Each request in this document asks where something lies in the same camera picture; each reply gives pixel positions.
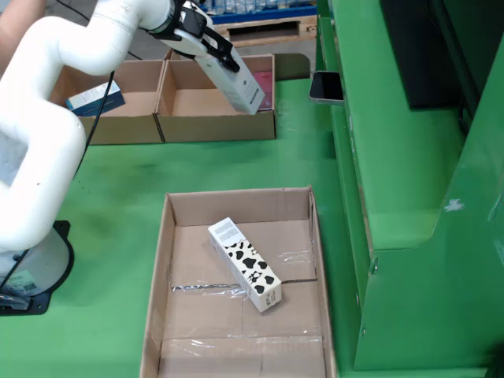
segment wooden pallet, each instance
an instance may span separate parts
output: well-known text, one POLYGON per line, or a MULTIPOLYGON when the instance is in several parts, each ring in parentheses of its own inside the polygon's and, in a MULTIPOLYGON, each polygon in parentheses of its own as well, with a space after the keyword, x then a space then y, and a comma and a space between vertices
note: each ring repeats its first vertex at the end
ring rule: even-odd
POLYGON ((300 41, 317 37, 317 16, 279 18, 214 25, 235 47, 300 41))

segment pink package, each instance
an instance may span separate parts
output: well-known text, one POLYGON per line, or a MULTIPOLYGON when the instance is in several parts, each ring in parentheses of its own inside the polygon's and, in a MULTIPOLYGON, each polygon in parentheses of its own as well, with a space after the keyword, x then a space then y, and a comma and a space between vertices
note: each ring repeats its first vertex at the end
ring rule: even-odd
POLYGON ((259 86, 265 92, 265 99, 262 101, 259 110, 272 109, 273 107, 273 74, 268 72, 255 72, 254 78, 258 81, 259 86))

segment black stand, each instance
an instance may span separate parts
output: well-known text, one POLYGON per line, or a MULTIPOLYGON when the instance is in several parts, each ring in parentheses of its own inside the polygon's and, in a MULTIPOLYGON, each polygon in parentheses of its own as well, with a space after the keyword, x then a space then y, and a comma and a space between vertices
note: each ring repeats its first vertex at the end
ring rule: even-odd
POLYGON ((63 238, 66 246, 69 248, 69 264, 66 267, 65 273, 61 278, 49 289, 40 293, 39 295, 35 295, 30 297, 30 307, 27 310, 17 310, 12 309, 7 306, 0 306, 0 317, 11 317, 11 316, 20 316, 20 315, 42 315, 49 308, 50 296, 53 294, 53 291, 58 289, 61 284, 65 282, 70 272, 72 271, 73 261, 74 261, 74 253, 72 245, 69 242, 69 233, 70 233, 70 222, 67 220, 57 220, 54 222, 54 229, 56 232, 63 238))

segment blue and white box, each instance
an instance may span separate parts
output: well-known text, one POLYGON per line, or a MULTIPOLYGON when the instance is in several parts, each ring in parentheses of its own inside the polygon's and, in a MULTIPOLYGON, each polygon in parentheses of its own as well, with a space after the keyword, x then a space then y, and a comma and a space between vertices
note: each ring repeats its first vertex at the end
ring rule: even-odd
MULTIPOLYGON (((104 83, 91 88, 89 91, 76 94, 68 100, 65 100, 65 104, 78 117, 94 117, 98 114, 98 109, 102 103, 107 85, 108 83, 104 83)), ((124 97, 120 92, 120 88, 116 80, 113 80, 102 113, 116 109, 124 104, 124 97)))

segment cow print carton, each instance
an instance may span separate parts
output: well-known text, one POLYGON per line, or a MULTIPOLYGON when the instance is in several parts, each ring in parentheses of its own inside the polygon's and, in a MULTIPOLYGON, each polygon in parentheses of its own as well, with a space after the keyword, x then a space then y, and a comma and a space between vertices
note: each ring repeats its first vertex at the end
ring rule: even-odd
POLYGON ((231 218, 221 220, 208 230, 213 248, 259 312, 282 299, 282 282, 231 218))

